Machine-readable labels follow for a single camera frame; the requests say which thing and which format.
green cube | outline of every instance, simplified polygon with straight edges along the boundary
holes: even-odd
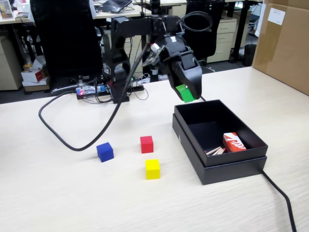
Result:
[[[180,95],[183,98],[183,101],[185,103],[194,101],[194,97],[192,96],[192,93],[187,88],[186,85],[177,86],[176,89],[179,91]]]

brown cardboard box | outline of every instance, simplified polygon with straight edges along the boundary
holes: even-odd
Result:
[[[265,3],[253,67],[309,95],[309,0]],[[285,12],[282,25],[268,20],[271,8]]]

laptop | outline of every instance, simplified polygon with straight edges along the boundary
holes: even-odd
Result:
[[[129,4],[131,4],[132,0],[108,0],[103,3],[102,6],[98,7],[99,11],[117,13],[124,8],[126,8]]]

white box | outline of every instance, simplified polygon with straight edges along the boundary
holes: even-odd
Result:
[[[44,56],[38,56],[35,58],[32,68],[42,70],[45,64],[46,64],[46,61],[44,59]]]
[[[41,70],[25,70],[21,72],[21,75],[25,82],[38,83],[43,79],[43,73]]]
[[[49,83],[49,77],[46,77],[41,81],[39,81],[38,83],[23,81],[23,86],[45,86],[48,85],[48,83]]]

yellow cube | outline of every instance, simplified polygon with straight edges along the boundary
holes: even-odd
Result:
[[[160,179],[160,164],[158,159],[146,160],[146,179]]]

